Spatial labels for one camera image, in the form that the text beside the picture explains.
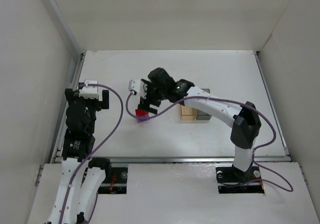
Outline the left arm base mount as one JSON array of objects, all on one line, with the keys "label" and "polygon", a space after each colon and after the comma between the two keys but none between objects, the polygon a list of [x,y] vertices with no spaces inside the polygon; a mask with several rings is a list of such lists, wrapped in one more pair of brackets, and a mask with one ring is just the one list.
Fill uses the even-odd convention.
[{"label": "left arm base mount", "polygon": [[84,171],[82,192],[90,194],[126,194],[128,168],[106,165],[87,167]]}]

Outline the purple lego piece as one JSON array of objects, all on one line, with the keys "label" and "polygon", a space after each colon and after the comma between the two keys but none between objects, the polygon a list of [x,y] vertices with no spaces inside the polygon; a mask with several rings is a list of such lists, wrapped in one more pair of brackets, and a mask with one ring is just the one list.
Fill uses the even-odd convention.
[{"label": "purple lego piece", "polygon": [[139,123],[148,121],[150,119],[149,115],[140,115],[140,116],[136,116],[136,117],[137,117],[137,121]]}]

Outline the red lego brick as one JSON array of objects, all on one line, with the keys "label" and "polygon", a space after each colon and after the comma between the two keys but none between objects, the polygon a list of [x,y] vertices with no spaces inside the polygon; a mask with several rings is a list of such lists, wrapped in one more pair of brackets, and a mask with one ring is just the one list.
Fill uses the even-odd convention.
[{"label": "red lego brick", "polygon": [[135,109],[135,115],[137,117],[139,117],[139,116],[148,116],[149,113],[146,112],[146,111],[140,110],[140,109]]}]

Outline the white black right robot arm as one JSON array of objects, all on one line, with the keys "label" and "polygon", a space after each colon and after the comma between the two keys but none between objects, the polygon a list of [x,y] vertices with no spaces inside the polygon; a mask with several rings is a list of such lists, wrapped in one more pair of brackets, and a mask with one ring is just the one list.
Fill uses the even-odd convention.
[{"label": "white black right robot arm", "polygon": [[175,81],[163,68],[152,70],[147,79],[132,80],[129,90],[140,96],[138,109],[157,115],[161,102],[168,100],[200,110],[231,128],[235,145],[233,167],[241,174],[253,163],[253,146],[261,128],[255,105],[219,100],[185,79]]}]

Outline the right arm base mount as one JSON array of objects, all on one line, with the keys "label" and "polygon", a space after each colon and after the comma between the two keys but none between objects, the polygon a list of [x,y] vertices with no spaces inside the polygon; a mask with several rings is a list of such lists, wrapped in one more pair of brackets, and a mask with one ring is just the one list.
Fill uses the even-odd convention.
[{"label": "right arm base mount", "polygon": [[218,166],[215,170],[219,194],[265,193],[257,166],[251,167],[247,172],[233,166]]}]

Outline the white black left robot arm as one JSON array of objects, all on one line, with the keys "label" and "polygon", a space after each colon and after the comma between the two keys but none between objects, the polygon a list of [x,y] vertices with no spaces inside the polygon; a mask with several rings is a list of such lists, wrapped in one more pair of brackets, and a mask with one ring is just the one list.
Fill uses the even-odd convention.
[{"label": "white black left robot arm", "polygon": [[89,223],[99,185],[111,170],[110,160],[88,156],[95,143],[96,112],[109,108],[109,91],[98,98],[96,86],[64,92],[66,133],[62,151],[62,175],[48,223]]}]

